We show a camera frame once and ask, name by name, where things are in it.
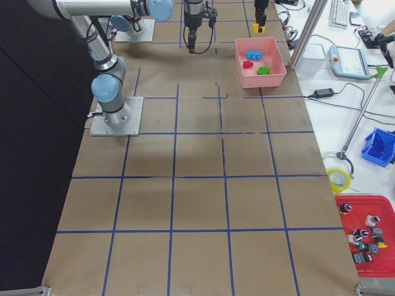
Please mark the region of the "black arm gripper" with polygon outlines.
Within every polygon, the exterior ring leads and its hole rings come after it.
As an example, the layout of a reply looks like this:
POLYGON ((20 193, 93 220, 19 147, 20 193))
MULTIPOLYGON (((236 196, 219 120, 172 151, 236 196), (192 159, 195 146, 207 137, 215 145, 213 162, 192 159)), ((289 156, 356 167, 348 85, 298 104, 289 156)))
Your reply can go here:
POLYGON ((188 50, 195 54, 195 45, 197 39, 197 29, 202 25, 203 19, 209 19, 209 27, 212 28, 217 20, 218 12, 215 8, 210 7, 208 1, 202 0, 185 0, 184 23, 188 30, 188 50))
POLYGON ((255 0, 254 8, 255 8, 255 18, 256 22, 254 24, 254 28, 256 30, 265 31, 265 25, 267 16, 265 14, 265 10, 269 5, 269 0, 255 0))

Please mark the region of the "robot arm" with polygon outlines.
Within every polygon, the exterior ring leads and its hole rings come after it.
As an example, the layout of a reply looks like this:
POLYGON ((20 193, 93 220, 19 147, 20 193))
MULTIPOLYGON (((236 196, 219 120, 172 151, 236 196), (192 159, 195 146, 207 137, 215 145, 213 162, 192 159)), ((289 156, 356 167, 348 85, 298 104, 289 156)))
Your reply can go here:
POLYGON ((91 56, 99 76, 91 83, 91 90, 102 109, 102 120, 107 126, 125 124, 133 115, 122 97, 126 65, 112 48, 111 41, 104 41, 92 17, 108 16, 117 31, 138 35, 145 29, 144 18, 151 16, 159 22, 172 15, 174 1, 29 1, 39 14, 69 20, 79 40, 91 56))
MULTIPOLYGON (((265 10, 268 7, 268 1, 255 1, 255 18, 253 30, 256 33, 265 31, 267 16, 265 10)), ((131 15, 113 15, 109 21, 118 31, 124 32, 130 36, 139 36, 145 30, 145 23, 142 17, 151 16, 159 22, 167 21, 172 15, 175 3, 173 1, 132 1, 131 15)), ((217 21, 218 12, 215 8, 210 7, 207 1, 184 1, 184 30, 188 30, 188 35, 183 35, 183 41, 186 48, 191 54, 197 54, 195 44, 197 40, 198 28, 202 25, 203 20, 207 19, 209 28, 214 29, 217 21)))

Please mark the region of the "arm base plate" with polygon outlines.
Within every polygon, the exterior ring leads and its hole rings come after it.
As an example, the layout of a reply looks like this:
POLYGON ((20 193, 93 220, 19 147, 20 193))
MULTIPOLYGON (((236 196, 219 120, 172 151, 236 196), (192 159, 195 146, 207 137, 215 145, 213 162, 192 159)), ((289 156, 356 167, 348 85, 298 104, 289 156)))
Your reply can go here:
POLYGON ((142 18, 138 22, 133 22, 121 17, 120 20, 113 20, 112 24, 117 29, 115 37, 116 43, 151 43, 154 37, 155 20, 142 18))
POLYGON ((123 97, 116 113, 105 113, 97 103, 89 134, 91 136, 139 136, 144 97, 123 97))

